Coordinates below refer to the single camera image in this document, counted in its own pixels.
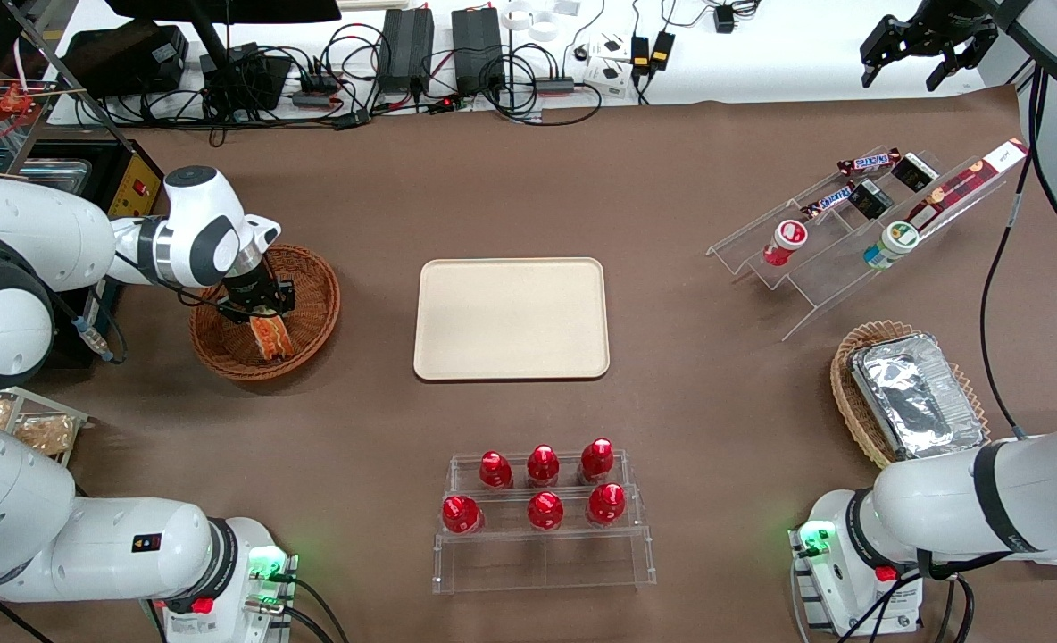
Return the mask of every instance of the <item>acrylic display stand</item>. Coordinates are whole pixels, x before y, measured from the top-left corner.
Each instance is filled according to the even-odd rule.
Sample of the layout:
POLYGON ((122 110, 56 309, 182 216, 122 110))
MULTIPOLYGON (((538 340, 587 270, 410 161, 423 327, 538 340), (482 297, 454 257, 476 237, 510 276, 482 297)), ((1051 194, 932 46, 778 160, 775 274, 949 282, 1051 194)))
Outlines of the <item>acrylic display stand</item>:
POLYGON ((557 452, 560 480, 546 489, 525 484, 527 453, 508 456, 514 489, 493 490, 480 481, 480 456, 453 456, 445 496, 468 496, 485 516, 479 533, 455 534, 440 526, 433 537, 433 593, 500 589, 654 585, 652 537, 628 453, 615 453, 615 465, 604 481, 620 484, 626 514, 607 528, 585 519, 593 485, 577 482, 580 452, 557 452), (537 531, 528 522, 528 500, 552 491, 564 502, 560 528, 537 531))
MULTIPOLYGON (((864 155, 874 155, 887 151, 886 147, 877 147, 864 155)), ((915 152, 915 154, 939 172, 944 167, 928 151, 915 152)), ((791 284, 794 286, 795 290, 798 290, 798 294, 801 296, 799 301, 805 301, 802 308, 809 307, 810 310, 805 316, 799 318, 794 329, 783 335, 782 342, 786 342, 786 338, 790 338, 790 335, 795 334, 801 327, 814 322, 827 310, 831 310, 840 301, 846 300, 847 297, 858 292, 871 279, 883 273, 880 270, 870 268, 863 259, 863 253, 882 237, 882 232, 888 224, 907 219, 910 209, 922 199, 925 199, 929 192, 942 186, 953 176, 960 174, 978 160, 980 158, 970 158, 952 169, 942 172, 940 178, 933 180, 916 194, 905 186, 905 183, 897 180, 895 176, 889 174, 888 170, 860 176, 858 179, 854 179, 855 186, 863 180, 871 180, 894 201, 893 206, 883 213, 878 219, 871 221, 867 220, 850 201, 842 201, 842 203, 823 212, 822 215, 815 217, 814 220, 809 220, 799 210, 801 206, 831 195, 847 185, 846 176, 836 172, 828 176, 815 186, 811 186, 801 195, 786 200, 786 203, 781 204, 781 206, 758 217, 720 243, 711 245, 707 251, 707 256, 715 256, 718 260, 723 261, 723 265, 736 276, 747 272, 757 274, 758 278, 769 290, 777 290, 781 284, 791 284), (767 261, 762 260, 762 247, 769 243, 774 228, 789 219, 801 221, 806 225, 806 242, 790 257, 785 264, 771 265, 767 261)), ((922 232, 917 245, 927 243, 929 238, 944 231, 946 225, 962 213, 973 207, 978 201, 1003 186, 1005 183, 1003 178, 1006 174, 1008 172, 1003 171, 1001 174, 994 176, 982 186, 978 186, 965 195, 961 201, 946 208, 941 216, 938 216, 937 220, 933 220, 922 232)), ((910 253, 900 263, 912 260, 913 253, 910 253)), ((896 265, 889 268, 889 270, 896 269, 896 265)))

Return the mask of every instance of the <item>beige tray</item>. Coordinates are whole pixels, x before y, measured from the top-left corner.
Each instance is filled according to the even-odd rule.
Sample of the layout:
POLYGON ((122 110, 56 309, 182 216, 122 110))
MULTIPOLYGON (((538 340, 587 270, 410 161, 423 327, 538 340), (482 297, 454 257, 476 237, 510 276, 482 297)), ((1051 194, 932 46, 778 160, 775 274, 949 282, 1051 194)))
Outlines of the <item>beige tray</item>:
POLYGON ((422 269, 422 379, 590 379, 609 362, 595 259, 439 259, 422 269))

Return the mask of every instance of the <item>woven basket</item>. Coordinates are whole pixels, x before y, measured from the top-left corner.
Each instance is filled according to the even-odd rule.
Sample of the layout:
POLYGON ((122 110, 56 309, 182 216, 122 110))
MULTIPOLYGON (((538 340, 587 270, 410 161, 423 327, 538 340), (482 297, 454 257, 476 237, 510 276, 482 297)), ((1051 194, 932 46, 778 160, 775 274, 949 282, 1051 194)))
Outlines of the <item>woven basket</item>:
MULTIPOLYGON (((286 313, 286 325, 296 353, 284 362, 266 362, 259 353, 249 325, 235 325, 211 306, 191 311, 188 329, 191 346, 207 369, 235 382, 259 382, 297 369, 318 352, 334 330, 340 294, 337 277, 320 256, 299 245, 276 244, 267 249, 267 261, 279 279, 295 281, 295 310, 286 313)), ((203 290, 203 298, 217 289, 203 290)))
MULTIPOLYGON (((858 347, 895 341, 912 332, 910 325, 903 325, 900 322, 870 322, 868 325, 860 325, 841 341, 837 353, 834 353, 834 361, 830 362, 830 386, 834 388, 834 401, 838 405, 838 410, 847 420, 847 428, 850 428, 850 435, 854 436, 854 442, 863 447, 863 453, 874 460, 879 469, 887 467, 894 460, 894 453, 889 448, 885 434, 878 426, 874 412, 870 410, 870 405, 858 390, 858 383, 850 373, 848 359, 858 347)), ((989 426, 985 423, 985 411, 981 408, 980 400, 977 400, 977 393, 973 393, 972 387, 969 386, 968 378, 958 369, 957 364, 949 364, 949 369, 952 369, 953 378, 961 384, 965 398, 968 398, 969 404, 972 404, 973 411, 977 412, 977 419, 981 420, 981 427, 985 429, 985 435, 988 435, 989 426)))

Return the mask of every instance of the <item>white tape roll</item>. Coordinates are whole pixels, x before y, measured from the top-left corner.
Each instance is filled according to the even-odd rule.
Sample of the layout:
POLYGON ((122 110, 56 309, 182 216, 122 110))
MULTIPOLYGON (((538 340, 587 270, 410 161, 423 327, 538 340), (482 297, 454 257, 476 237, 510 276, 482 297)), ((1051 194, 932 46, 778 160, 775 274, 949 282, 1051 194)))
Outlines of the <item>white tape roll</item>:
POLYGON ((560 23, 556 21, 556 14, 550 12, 537 12, 532 16, 532 27, 528 27, 528 37, 537 42, 548 42, 556 40, 560 36, 560 23))
POLYGON ((532 27, 532 4, 527 0, 513 0, 501 8, 501 25, 513 32, 532 27))

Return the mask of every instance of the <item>brown table surface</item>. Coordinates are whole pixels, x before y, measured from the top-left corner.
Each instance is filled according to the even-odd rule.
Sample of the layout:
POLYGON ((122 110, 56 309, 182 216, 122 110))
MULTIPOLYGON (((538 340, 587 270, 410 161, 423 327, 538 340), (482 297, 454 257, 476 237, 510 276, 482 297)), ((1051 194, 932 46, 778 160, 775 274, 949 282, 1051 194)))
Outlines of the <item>brown table surface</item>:
MULTIPOLYGON (((972 380, 994 435, 1006 435, 981 364, 978 304, 1010 188, 786 343, 780 337, 802 314, 797 294, 733 280, 704 252, 840 158, 895 144, 957 164, 1017 135, 1017 113, 1012 91, 997 89, 945 99, 631 107, 558 128, 484 113, 391 117, 341 134, 229 134, 218 150, 204 134, 137 131, 165 170, 220 168, 248 212, 283 224, 285 243, 331 261, 339 329, 300 374, 238 386, 194 357, 188 311, 170 293, 128 289, 117 310, 128 364, 31 387, 97 419, 72 458, 85 490, 173 497, 262 521, 302 554, 302 576, 329 598, 353 643, 793 643, 784 530, 823 492, 876 475, 831 398, 828 363, 842 335, 872 318, 935 334, 972 380), (420 382, 411 370, 420 270, 476 256, 601 261, 607 374, 420 382), (659 585, 430 594, 451 455, 540 442, 578 448, 599 435, 635 460, 659 585)), ((989 342, 1014 415, 1046 433, 1057 428, 1057 223, 1035 186, 995 284, 989 342)), ((969 576, 970 642, 1057 640, 1057 569, 1002 563, 969 576)), ((932 640, 942 594, 929 587, 925 630, 897 640, 932 640)), ((132 601, 18 611, 62 643, 156 640, 132 601)), ((0 643, 12 640, 27 639, 0 616, 0 643)))

